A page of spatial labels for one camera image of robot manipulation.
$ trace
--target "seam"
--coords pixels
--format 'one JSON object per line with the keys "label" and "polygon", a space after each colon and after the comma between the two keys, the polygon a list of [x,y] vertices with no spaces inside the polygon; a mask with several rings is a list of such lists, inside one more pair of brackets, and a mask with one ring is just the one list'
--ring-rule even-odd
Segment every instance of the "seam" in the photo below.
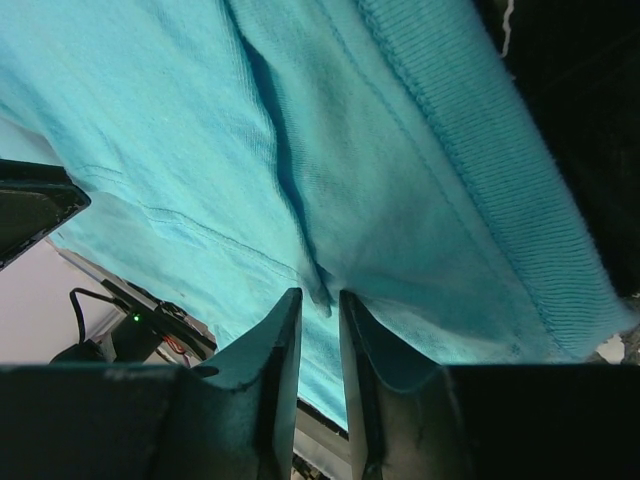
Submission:
{"label": "seam", "polygon": [[[122,185],[124,187],[130,188],[129,184],[119,181],[119,180],[115,180],[113,178],[109,178],[103,175],[99,175],[96,173],[88,173],[86,175],[84,175],[85,178],[89,178],[89,177],[96,177],[96,178],[100,178],[102,180],[108,181],[108,182],[113,182],[115,184],[118,185]],[[277,260],[274,260],[273,258],[269,257],[268,255],[265,255],[262,252],[259,252],[258,250],[255,250],[247,245],[244,245],[243,243],[240,243],[232,238],[227,237],[226,235],[221,234],[220,232],[209,228],[209,227],[205,227],[203,225],[201,225],[200,223],[196,222],[195,220],[193,220],[192,218],[188,217],[187,215],[184,215],[180,212],[176,212],[174,210],[169,210],[169,209],[165,209],[165,208],[156,208],[156,207],[149,207],[147,205],[144,205],[143,203],[141,203],[140,201],[136,201],[136,203],[142,208],[142,215],[149,220],[152,223],[161,223],[161,224],[168,224],[168,225],[174,225],[174,226],[181,226],[184,227],[188,230],[190,230],[191,232],[204,237],[208,240],[211,240],[215,243],[217,243],[218,245],[220,245],[221,247],[226,247],[229,248],[230,250],[233,250],[237,253],[242,253],[242,254],[250,254],[251,256],[257,257],[257,259],[260,261],[260,263],[270,272],[275,273],[276,275],[285,278],[287,280],[293,281],[297,283],[297,277],[300,276],[300,274],[295,271],[293,268],[278,262]],[[147,215],[145,213],[145,210],[150,210],[150,211],[160,211],[160,212],[166,212],[166,213],[170,213],[179,217],[182,217],[190,222],[192,222],[194,225],[196,225],[197,228],[194,228],[190,225],[187,225],[186,223],[184,223],[183,221],[180,222],[176,222],[176,221],[171,221],[171,220],[158,220],[156,218],[153,218],[149,215]],[[271,268],[270,266],[268,266],[268,263],[274,263],[276,265],[278,265],[281,268],[284,268],[285,270],[287,270],[288,272],[292,273],[293,276],[288,276],[288,275],[284,275],[281,272],[278,272],[276,270],[274,270],[273,268]]]}
{"label": "seam", "polygon": [[492,228],[494,227],[494,225],[493,225],[493,222],[491,221],[491,216],[489,215],[489,212],[487,212],[484,206],[484,202],[482,201],[482,198],[478,195],[473,182],[469,178],[469,175],[464,170],[464,167],[462,166],[461,161],[459,159],[458,152],[449,141],[449,135],[447,134],[446,128],[438,120],[437,115],[435,113],[435,109],[432,107],[429,100],[425,98],[425,95],[421,92],[420,87],[416,85],[409,69],[404,65],[402,60],[399,58],[399,55],[396,53],[393,46],[390,45],[389,41],[382,35],[381,33],[382,29],[380,27],[380,24],[378,23],[374,14],[370,12],[370,10],[372,10],[372,5],[374,3],[375,2],[372,2],[370,0],[358,1],[359,10],[363,15],[365,24],[369,27],[374,37],[374,40],[380,47],[381,51],[387,57],[387,60],[391,64],[394,72],[396,73],[396,76],[405,85],[408,93],[420,106],[427,123],[429,124],[436,138],[442,145],[442,148],[444,149],[445,154],[451,161],[451,164],[453,165],[454,170],[456,171],[458,177],[466,186],[466,190],[469,196],[471,197],[473,203],[476,205],[476,208],[480,213],[485,225],[488,227],[489,232],[491,233],[491,237],[493,238],[494,242],[496,243],[500,251],[503,253],[505,258],[507,259],[507,262],[509,263],[513,271],[516,273],[518,279],[520,280],[520,283],[525,288],[525,291],[527,292],[532,305],[535,307],[536,311],[538,312],[538,315],[540,316],[540,319],[545,331],[549,334],[549,336],[553,340],[554,345],[558,349],[560,349],[562,353],[568,355],[570,358],[573,358],[576,360],[579,359],[577,356],[567,351],[565,347],[560,343],[558,338],[556,337],[554,329],[549,322],[549,318],[548,318],[549,313],[547,312],[546,308],[538,301],[535,295],[535,289],[531,286],[530,282],[528,282],[524,278],[524,275],[522,275],[522,270],[520,266],[518,265],[516,260],[513,258],[513,255],[510,253],[509,249],[505,245],[501,235],[495,231],[495,228]]}
{"label": "seam", "polygon": [[119,177],[124,177],[124,174],[121,171],[114,170],[112,168],[107,168],[107,167],[104,167],[102,165],[78,165],[77,167],[75,167],[75,166],[73,167],[74,170],[89,170],[89,169],[92,169],[92,168],[95,168],[97,170],[104,170],[105,172],[109,172],[109,173],[115,173]]}
{"label": "seam", "polygon": [[[493,268],[491,262],[489,262],[488,258],[486,257],[486,255],[484,254],[484,252],[482,251],[481,248],[479,248],[478,243],[476,242],[475,238],[473,238],[473,235],[471,234],[471,232],[469,231],[469,229],[467,228],[467,226],[465,225],[465,223],[462,221],[462,218],[460,217],[460,214],[458,212],[458,209],[454,206],[454,204],[452,203],[451,199],[449,198],[449,196],[447,195],[446,190],[444,189],[444,187],[442,186],[442,184],[440,183],[439,178],[433,173],[433,170],[431,169],[431,167],[429,167],[428,161],[427,159],[424,157],[424,155],[422,155],[422,152],[420,151],[420,148],[418,147],[418,144],[416,143],[415,139],[412,137],[412,135],[409,133],[409,131],[405,128],[405,126],[402,123],[402,120],[400,119],[400,117],[398,116],[398,114],[395,112],[395,110],[391,107],[391,105],[387,102],[387,100],[385,99],[383,93],[369,80],[369,78],[365,75],[365,73],[359,68],[359,66],[356,64],[353,55],[351,54],[351,52],[349,51],[349,49],[346,46],[346,43],[344,41],[344,39],[342,38],[342,36],[340,35],[338,29],[336,28],[333,19],[331,18],[329,12],[327,11],[324,3],[322,2],[322,0],[315,0],[316,3],[318,4],[322,14],[325,16],[325,18],[327,19],[329,26],[332,30],[333,36],[334,38],[337,40],[338,44],[340,45],[340,48],[342,49],[344,55],[346,56],[347,60],[349,61],[349,63],[352,65],[352,67],[354,68],[354,70],[356,71],[356,73],[360,76],[360,78],[362,79],[362,81],[371,89],[371,91],[373,92],[373,94],[376,96],[376,98],[384,105],[385,109],[387,110],[387,112],[391,115],[391,117],[393,118],[394,122],[396,123],[396,125],[398,126],[398,128],[400,129],[400,131],[405,135],[405,137],[409,140],[409,142],[411,143],[414,151],[416,152],[418,158],[420,158],[422,165],[425,167],[425,169],[428,171],[428,173],[431,175],[431,178],[434,179],[435,184],[438,187],[438,190],[440,191],[442,197],[444,198],[445,202],[447,203],[447,205],[449,205],[449,207],[451,208],[451,210],[453,211],[456,221],[458,223],[458,225],[462,228],[462,231],[464,232],[464,234],[466,235],[466,237],[468,238],[468,240],[471,242],[471,244],[474,246],[476,252],[480,255],[480,257],[482,258],[482,260],[485,263],[485,266],[487,267],[487,269],[493,274],[494,278],[496,279],[497,282],[500,283],[500,285],[505,288],[505,284],[504,281],[502,280],[502,278],[498,275],[497,271]],[[379,34],[377,33],[376,30],[374,30],[372,28],[372,25],[370,24],[369,20],[368,20],[368,14],[367,12],[364,10],[364,6],[362,5],[362,2],[358,2],[358,6],[359,11],[361,12],[362,16],[364,17],[365,20],[365,24],[369,27],[368,30],[372,33],[372,36],[374,37],[374,40],[376,41],[376,43],[378,44],[378,46],[381,48],[382,52],[385,54],[385,56],[387,57],[389,63],[391,63],[392,68],[394,67],[394,64],[391,62],[391,60],[389,59],[389,53],[388,53],[388,49],[386,49],[383,45],[382,40],[379,37]],[[393,68],[393,71],[396,73],[396,76],[398,77],[398,79],[400,80],[400,82],[405,86],[405,88],[407,87],[407,84],[403,81],[402,77],[396,72],[395,68]],[[415,98],[415,95],[413,94],[413,92],[409,91],[409,94],[411,95],[412,98]],[[427,123],[431,126],[431,122],[429,121],[429,118],[427,118]],[[452,148],[451,146],[448,144],[448,142],[444,142],[443,141],[443,135],[442,135],[442,128],[438,126],[438,129],[436,131],[436,129],[433,129],[433,133],[436,136],[437,140],[439,141],[440,145],[442,146],[445,154],[447,155],[447,157],[449,159],[451,159],[452,157]],[[531,293],[529,292],[528,289],[525,290],[527,291],[527,293],[529,294],[529,297],[531,297]],[[507,298],[507,302],[508,305],[511,309],[511,311],[515,314],[515,307],[513,304],[513,299],[511,299],[510,297]],[[543,326],[545,328],[545,330],[547,330],[547,325],[545,324],[545,322],[543,321]],[[518,329],[516,328],[516,331],[514,332],[516,337],[519,338],[518,335]],[[571,358],[576,358],[574,355],[570,354],[569,352],[566,352],[564,350],[564,348],[562,346],[560,346],[558,344],[558,341],[555,337],[555,335],[551,334],[551,339],[553,341],[554,346],[556,346],[557,348],[561,349],[563,351],[563,353],[569,355]]]}

